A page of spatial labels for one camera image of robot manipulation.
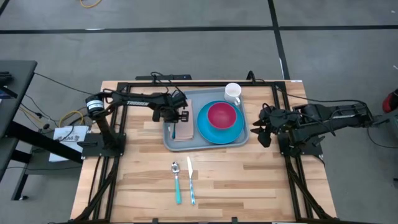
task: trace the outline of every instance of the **mug handle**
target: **mug handle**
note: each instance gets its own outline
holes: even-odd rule
[[[238,97],[236,97],[235,100],[236,100],[236,101],[234,102],[235,105],[236,105],[236,106],[239,106],[239,105],[241,104],[241,100],[240,100]]]

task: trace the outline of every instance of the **concrete floor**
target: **concrete floor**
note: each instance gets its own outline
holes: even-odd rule
[[[277,0],[275,8],[281,26],[398,24],[395,0]],[[271,24],[265,0],[103,0],[92,9],[83,9],[78,1],[11,0],[0,17],[0,29]],[[379,114],[381,101],[397,88],[398,30],[281,34],[290,76],[304,81],[309,98],[363,100]],[[282,78],[272,31],[14,34],[0,35],[0,49],[0,59],[36,60],[36,72],[90,92],[98,91],[102,80],[133,80],[153,70],[189,73],[197,80],[245,78],[248,70],[258,78]],[[40,77],[33,79],[28,95],[56,119],[82,107],[85,98]],[[24,102],[34,107],[29,99]],[[21,114],[15,120],[34,128]],[[398,143],[387,127],[371,131],[379,143]],[[364,129],[336,133],[335,138],[327,135],[322,146],[338,216],[396,223],[398,190],[392,178],[398,177],[398,151],[373,145]],[[19,148],[29,150],[26,144]],[[24,189],[30,199],[12,202],[20,172],[8,170],[0,183],[0,223],[67,221],[79,176],[57,176],[56,172],[54,176],[30,176]]]

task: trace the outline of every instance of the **red bowl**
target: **red bowl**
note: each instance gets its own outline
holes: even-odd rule
[[[207,111],[210,124],[218,129],[232,127],[236,121],[236,111],[229,103],[215,103]]]

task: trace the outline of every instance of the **blue plate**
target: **blue plate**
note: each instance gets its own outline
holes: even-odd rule
[[[236,111],[236,122],[228,129],[216,129],[207,119],[207,111],[209,108],[218,102],[228,103],[226,101],[212,101],[200,109],[197,119],[197,127],[199,133],[209,142],[214,144],[227,144],[235,141],[242,133],[244,126],[244,119],[242,112],[235,106],[229,103]]]

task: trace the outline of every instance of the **butter knife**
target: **butter knife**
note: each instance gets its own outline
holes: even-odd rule
[[[191,159],[189,158],[189,156],[187,157],[187,162],[188,162],[188,173],[189,173],[189,188],[191,189],[191,204],[195,205],[195,195],[193,194],[193,184],[192,184],[193,169],[192,169]]]

